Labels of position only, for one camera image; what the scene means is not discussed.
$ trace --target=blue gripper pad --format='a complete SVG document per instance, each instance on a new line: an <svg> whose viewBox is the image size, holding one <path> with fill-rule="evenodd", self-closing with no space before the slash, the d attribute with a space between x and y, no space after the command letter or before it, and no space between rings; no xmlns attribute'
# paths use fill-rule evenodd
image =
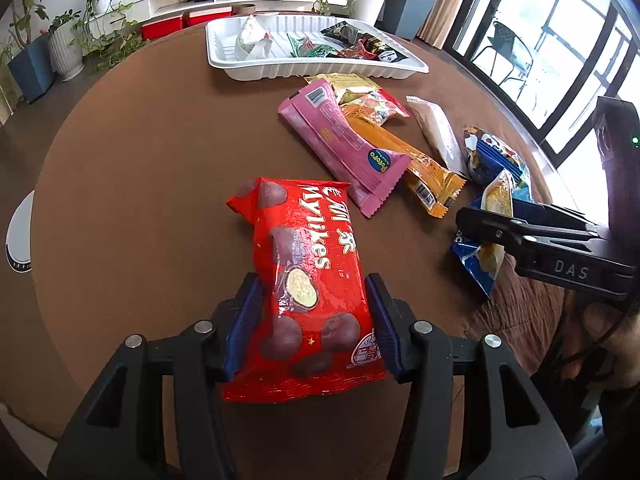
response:
<svg viewBox="0 0 640 480"><path fill-rule="evenodd" d="M248 274L244 282L242 282L236 297L229 300L229 302L229 312L232 313L233 317L228 327L226 355L222 365L227 381L230 381L242 367L249 339L251 339L260 321L262 286L258 276L256 274Z"/></svg>
<svg viewBox="0 0 640 480"><path fill-rule="evenodd" d="M404 301L391 297L379 274L369 274L364 284L385 367L398 383L410 382L422 363L422 349L411 340L414 313Z"/></svg>

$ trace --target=white plastic tray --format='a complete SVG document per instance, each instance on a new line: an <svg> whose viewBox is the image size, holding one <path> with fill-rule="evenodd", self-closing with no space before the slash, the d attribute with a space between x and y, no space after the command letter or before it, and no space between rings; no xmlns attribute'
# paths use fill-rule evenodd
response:
<svg viewBox="0 0 640 480"><path fill-rule="evenodd" d="M373 77L404 79L415 72L427 73L429 67L404 46L387 34L358 20L333 16L311 16L308 14L279 14L273 16L268 31L273 39L271 54L267 59L236 61L234 51L236 37L240 34L246 16L220 18L207 23L207 55L209 64L223 69L230 78L252 81L263 77L289 77L291 75L316 75L322 73L356 73ZM401 52L407 59L395 63L364 59L337 59L335 57L292 57L287 34L300 39L308 36L314 43L332 44L339 50L343 44L320 34L320 31L335 23L346 21L360 30L374 35Z"/></svg>

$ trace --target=window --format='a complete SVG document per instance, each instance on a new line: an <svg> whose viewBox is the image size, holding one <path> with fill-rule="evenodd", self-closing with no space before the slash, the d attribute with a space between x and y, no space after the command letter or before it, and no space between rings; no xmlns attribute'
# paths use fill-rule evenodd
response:
<svg viewBox="0 0 640 480"><path fill-rule="evenodd" d="M519 118L594 221L607 188L598 96L640 110L638 46L610 0L464 0L445 49Z"/></svg>

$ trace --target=cable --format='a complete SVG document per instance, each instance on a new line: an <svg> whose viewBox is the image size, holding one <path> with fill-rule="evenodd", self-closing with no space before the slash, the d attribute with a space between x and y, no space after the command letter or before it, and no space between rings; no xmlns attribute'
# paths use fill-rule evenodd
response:
<svg viewBox="0 0 640 480"><path fill-rule="evenodd" d="M564 297L564 302L562 304L563 311L564 311L567 297L568 295L565 295ZM602 343L604 343L607 339L609 339L609 337L611 337L611 335L617 329L620 328L620 326L625 322L626 318L628 318L631 315L632 311L634 310L635 310L634 302L630 301L626 310L622 312L622 315L611 325L611 327L609 327L609 329L602 336L596 339L596 341L592 342L589 346L587 346L587 348L580 350L579 352L576 352L570 355L569 357L565 357L563 359L556 361L553 365L551 365L551 368L552 369L562 368L569 363L572 363L574 361L577 361L578 359L582 359L583 357L587 357L588 355L590 355L594 350L599 348L600 345L602 345Z"/></svg>

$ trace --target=candy wrapper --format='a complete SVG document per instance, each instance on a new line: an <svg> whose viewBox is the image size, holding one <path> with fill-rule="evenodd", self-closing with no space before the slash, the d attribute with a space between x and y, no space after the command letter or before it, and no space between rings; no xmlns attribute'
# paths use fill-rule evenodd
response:
<svg viewBox="0 0 640 480"><path fill-rule="evenodd" d="M513 189L511 173L502 170L470 207L513 216ZM451 249L488 297L504 258L504 247L492 243L479 245L458 231Z"/></svg>
<svg viewBox="0 0 640 480"><path fill-rule="evenodd" d="M520 155L498 137L475 126L465 126L465 135L469 173L480 186L486 186L502 170L508 170L515 182L513 197L533 202L529 168Z"/></svg>
<svg viewBox="0 0 640 480"><path fill-rule="evenodd" d="M359 97L343 105L340 109L344 116L357 112L378 126L382 126L389 117L394 115L411 117L407 109L382 88Z"/></svg>
<svg viewBox="0 0 640 480"><path fill-rule="evenodd" d="M380 380L342 182L259 178L227 205L254 225L264 317L226 400L284 402Z"/></svg>
<svg viewBox="0 0 640 480"><path fill-rule="evenodd" d="M374 146L405 153L412 158L404 173L404 182L427 213L442 218L465 185L464 179L445 170L435 160L391 132L370 122L366 116L352 112L345 118L354 131Z"/></svg>
<svg viewBox="0 0 640 480"><path fill-rule="evenodd" d="M369 52L364 46L364 40L360 39L356 41L356 44L353 46L348 46L342 50L337 51L335 54L332 54L329 57L345 57L348 59L377 59L374 53Z"/></svg>
<svg viewBox="0 0 640 480"><path fill-rule="evenodd" d="M265 29L275 14L250 14L236 38L236 60L265 59L271 53L273 40Z"/></svg>
<svg viewBox="0 0 640 480"><path fill-rule="evenodd" d="M349 196L367 218L386 200L411 162L407 155L376 148L353 131L324 79L285 99L278 113L336 178L351 184Z"/></svg>
<svg viewBox="0 0 640 480"><path fill-rule="evenodd" d="M327 44L315 44L304 36L301 40L292 38L287 34L291 45L291 55L293 57L327 57L329 54L336 54L337 49Z"/></svg>
<svg viewBox="0 0 640 480"><path fill-rule="evenodd" d="M312 83L317 79L324 79L331 85L334 90L335 100L339 105L353 101L380 88L379 84L374 83L368 77L358 74L334 73L305 77L307 83Z"/></svg>
<svg viewBox="0 0 640 480"><path fill-rule="evenodd" d="M467 176L465 158L442 108L414 95L406 97L406 106L414 113L429 145L440 153L445 166L457 174Z"/></svg>
<svg viewBox="0 0 640 480"><path fill-rule="evenodd" d="M368 32L359 30L354 25L347 22L339 22L331 27L324 28L320 31L328 38L345 43L348 46L356 46L356 53L366 56L365 53L371 53L375 56L373 59L379 61L386 61L395 63L406 59L406 56L396 49L388 46L382 40L379 40L375 36L372 36ZM362 50L358 50L358 42L362 46Z"/></svg>

